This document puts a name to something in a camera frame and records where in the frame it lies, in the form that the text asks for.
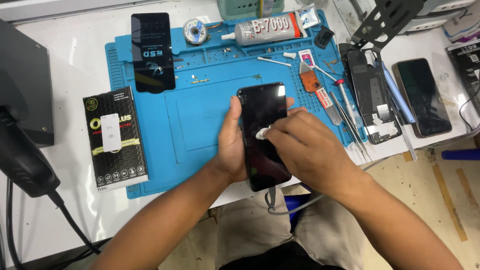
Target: desk surface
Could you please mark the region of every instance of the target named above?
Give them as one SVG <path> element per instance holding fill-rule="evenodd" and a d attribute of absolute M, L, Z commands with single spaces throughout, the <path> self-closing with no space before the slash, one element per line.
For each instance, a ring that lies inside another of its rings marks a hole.
<path fill-rule="evenodd" d="M 284 11 L 296 10 L 300 6 L 294 0 L 286 0 Z M 330 27 L 335 30 L 338 42 L 349 37 L 334 4 L 324 8 Z M 187 18 L 208 16 L 212 22 L 220 21 L 216 0 L 182 0 L 125 9 L 82 14 L 18 26 L 18 29 L 47 47 L 50 55 L 53 87 L 53 110 L 55 121 L 55 146 L 42 149 L 50 161 L 61 185 L 57 189 L 80 228 L 92 241 L 112 237 L 135 213 L 153 200 L 156 195 L 128 200 L 125 190 L 118 189 L 99 194 L 96 191 L 92 159 L 89 151 L 82 98 L 110 90 L 104 45 L 114 37 L 130 33 L 130 15 L 145 12 L 168 12 L 170 26 L 182 27 Z M 407 133 L 415 148 L 464 134 L 467 130 L 458 115 L 458 109 L 468 98 L 461 87 L 458 76 L 451 65 L 445 48 L 450 46 L 441 29 L 395 37 L 382 50 L 387 68 L 408 59 L 426 58 L 437 85 L 447 100 L 447 110 L 453 131 L 431 138 L 418 139 L 410 126 Z M 439 74 L 449 75 L 447 82 Z M 471 105 L 466 105 L 465 118 L 472 126 L 480 123 Z M 367 143 L 372 159 L 392 156 L 407 151 L 402 137 L 373 146 Z M 356 164 L 364 163 L 357 152 L 348 152 Z M 298 182 L 293 178 L 283 184 Z M 6 192 L 6 177 L 0 175 L 0 193 Z M 231 185 L 212 207 L 236 201 L 254 193 L 245 183 Z M 5 199 L 0 200 L 5 209 Z M 0 215 L 3 239 L 5 215 Z M 42 258 L 83 245 L 70 228 L 59 209 L 46 196 L 30 198 L 19 188 L 13 193 L 13 227 L 19 257 L 23 262 Z M 7 265 L 12 262 L 8 249 L 5 251 Z"/>

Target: blue silicone repair mat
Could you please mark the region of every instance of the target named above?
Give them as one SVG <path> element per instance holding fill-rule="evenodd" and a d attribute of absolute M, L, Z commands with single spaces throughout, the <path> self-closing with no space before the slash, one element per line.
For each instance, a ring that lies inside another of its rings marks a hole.
<path fill-rule="evenodd" d="M 116 37 L 115 42 L 106 44 L 112 90 L 126 86 L 131 86 L 133 90 L 150 179 L 128 186 L 127 197 L 132 199 L 169 190 L 211 159 L 217 152 L 217 135 L 228 110 L 229 97 L 241 87 L 284 83 L 286 95 L 296 98 L 294 107 L 307 107 L 336 134 L 343 145 L 349 145 L 351 139 L 343 124 L 333 125 L 315 94 L 303 89 L 299 77 L 299 56 L 296 59 L 282 56 L 284 52 L 310 49 L 318 66 L 335 78 L 342 77 L 344 69 L 333 39 L 326 49 L 320 49 L 313 43 L 321 25 L 328 27 L 323 11 L 317 12 L 322 23 L 306 29 L 308 37 L 245 47 L 238 46 L 234 40 L 221 40 L 220 36 L 232 33 L 236 23 L 248 19 L 224 21 L 221 26 L 209 29 L 211 39 L 201 46 L 187 43 L 182 28 L 171 29 L 174 59 L 183 60 L 174 62 L 175 67 L 181 67 L 175 69 L 177 87 L 161 94 L 136 91 L 130 35 Z M 261 61 L 257 59 L 258 56 L 269 56 L 292 66 Z M 330 65 L 336 74 L 323 60 L 337 60 L 337 64 Z M 317 70 L 315 72 L 325 89 L 333 91 L 343 102 L 333 81 Z M 193 81 L 205 79 L 208 81 L 192 84 Z M 352 100 L 347 85 L 345 90 Z M 363 129 L 360 132 L 366 141 Z"/>

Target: black smartphone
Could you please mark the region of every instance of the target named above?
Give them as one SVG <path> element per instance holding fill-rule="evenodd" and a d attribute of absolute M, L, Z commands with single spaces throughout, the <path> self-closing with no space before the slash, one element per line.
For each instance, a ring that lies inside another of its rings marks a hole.
<path fill-rule="evenodd" d="M 417 122 L 412 125 L 418 138 L 452 131 L 445 105 L 425 58 L 398 62 L 392 66 L 398 89 Z"/>
<path fill-rule="evenodd" d="M 138 92 L 175 88 L 168 13 L 132 14 L 132 57 Z"/>
<path fill-rule="evenodd" d="M 241 102 L 240 126 L 250 188 L 260 191 L 287 182 L 292 175 L 275 146 L 268 140 L 256 138 L 260 129 L 287 117 L 285 86 L 272 83 L 240 88 L 237 96 Z"/>

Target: solder wick spool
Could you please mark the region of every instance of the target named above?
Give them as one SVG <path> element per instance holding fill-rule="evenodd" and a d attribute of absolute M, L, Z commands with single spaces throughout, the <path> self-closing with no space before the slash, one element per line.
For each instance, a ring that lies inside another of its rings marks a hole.
<path fill-rule="evenodd" d="M 183 37 L 192 44 L 200 44 L 207 38 L 207 28 L 199 19 L 190 19 L 183 25 Z"/>

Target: tweezers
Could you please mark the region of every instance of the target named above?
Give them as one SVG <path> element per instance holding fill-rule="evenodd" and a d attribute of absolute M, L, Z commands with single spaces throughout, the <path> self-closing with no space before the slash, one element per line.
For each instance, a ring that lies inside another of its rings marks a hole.
<path fill-rule="evenodd" d="M 335 95 L 333 92 L 330 92 L 330 96 L 332 97 L 333 101 L 335 102 L 335 105 L 337 106 L 338 110 L 340 111 L 340 116 L 342 117 L 343 119 L 343 122 L 345 122 L 345 126 L 347 127 L 347 130 L 348 132 L 350 133 L 353 141 L 355 142 L 355 145 L 357 146 L 358 150 L 360 151 L 360 153 L 362 154 L 363 158 L 365 159 L 365 161 L 367 163 L 370 163 L 370 162 L 373 162 L 372 158 L 370 158 L 370 155 L 368 154 L 367 152 L 367 148 L 365 147 L 365 145 L 363 144 L 361 138 L 360 138 L 360 135 L 357 131 L 357 127 L 355 127 L 352 122 L 350 121 L 350 119 L 347 117 L 347 114 L 345 113 L 345 111 L 343 110 L 342 106 L 340 106 L 340 103 L 338 102 L 338 100 L 336 99 Z"/>

